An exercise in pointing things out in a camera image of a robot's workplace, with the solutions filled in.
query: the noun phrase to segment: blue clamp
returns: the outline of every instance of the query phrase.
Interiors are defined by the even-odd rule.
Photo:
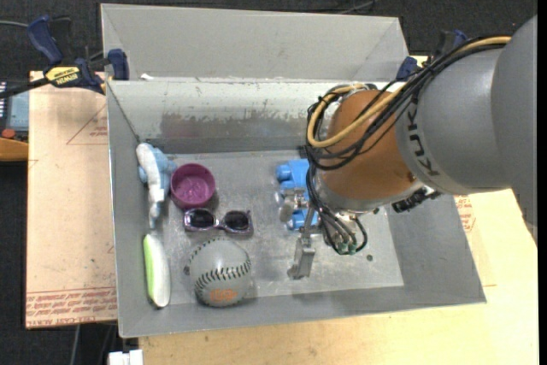
[[[285,189],[302,188],[303,196],[306,201],[309,201],[308,188],[306,186],[306,173],[308,172],[309,163],[306,159],[289,160],[286,163],[280,164],[275,169],[275,176],[279,182],[281,191]],[[291,220],[287,222],[289,230],[298,230],[303,227],[308,209],[294,209]],[[314,213],[312,226],[317,224],[317,212]]]
[[[396,80],[397,81],[406,81],[411,74],[413,74],[418,68],[418,60],[412,56],[407,56],[399,70],[397,71]]]
[[[129,79],[129,67],[126,55],[121,49],[113,49],[108,57],[99,62],[88,62],[84,58],[76,58],[72,66],[63,69],[63,54],[51,35],[48,15],[41,15],[26,28],[32,45],[48,59],[48,67],[44,70],[44,78],[55,87],[80,87],[103,94],[103,79],[95,74],[94,68],[111,64],[114,68],[114,79]]]

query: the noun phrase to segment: pink cup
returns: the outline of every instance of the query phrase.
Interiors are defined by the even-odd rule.
[[[201,164],[183,164],[171,175],[171,199],[181,209],[203,207],[215,190],[215,177]]]

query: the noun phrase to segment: white baseball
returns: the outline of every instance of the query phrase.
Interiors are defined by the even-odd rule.
[[[197,299],[212,307],[239,303],[252,280],[247,251],[226,238],[200,244],[191,254],[189,269]]]

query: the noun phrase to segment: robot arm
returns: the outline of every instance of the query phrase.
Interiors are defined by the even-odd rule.
[[[537,243],[537,23],[466,40],[403,84],[330,90],[309,114],[312,207],[368,212],[512,188]]]

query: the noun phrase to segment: cardboard sheet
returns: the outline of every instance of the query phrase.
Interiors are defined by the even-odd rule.
[[[117,318],[106,98],[30,94],[26,327]]]

